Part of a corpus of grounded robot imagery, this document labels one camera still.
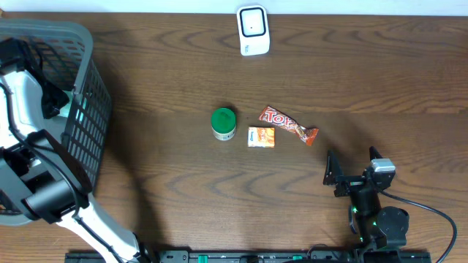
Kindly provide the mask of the red Top chocolate bar wrapper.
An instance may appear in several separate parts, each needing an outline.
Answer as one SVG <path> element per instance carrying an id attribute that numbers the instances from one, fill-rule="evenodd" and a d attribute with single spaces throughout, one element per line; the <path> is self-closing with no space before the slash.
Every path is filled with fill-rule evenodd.
<path id="1" fill-rule="evenodd" d="M 259 116 L 260 121 L 265 121 L 266 123 L 273 124 L 279 128 L 285 129 L 295 135 L 303 141 L 307 146 L 312 146 L 315 141 L 319 129 L 317 128 L 306 128 L 300 125 L 296 120 L 290 116 L 282 113 L 281 111 L 271 107 L 266 106 Z"/>

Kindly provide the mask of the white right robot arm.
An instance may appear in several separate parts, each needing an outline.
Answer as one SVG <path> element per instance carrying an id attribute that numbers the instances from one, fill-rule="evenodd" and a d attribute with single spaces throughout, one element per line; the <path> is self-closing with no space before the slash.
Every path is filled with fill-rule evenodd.
<path id="1" fill-rule="evenodd" d="M 345 175 L 339 160 L 330 150 L 323 184 L 333 186 L 335 197 L 349 197 L 348 211 L 352 232 L 360 235 L 361 246 L 355 249 L 355 257 L 364 262 L 375 256 L 398 253 L 407 244 L 409 214 L 401 208 L 382 207 L 379 192 L 390 187 L 396 175 L 396 167 L 390 159 L 380 155 L 375 147 L 369 148 L 370 163 L 361 175 Z"/>

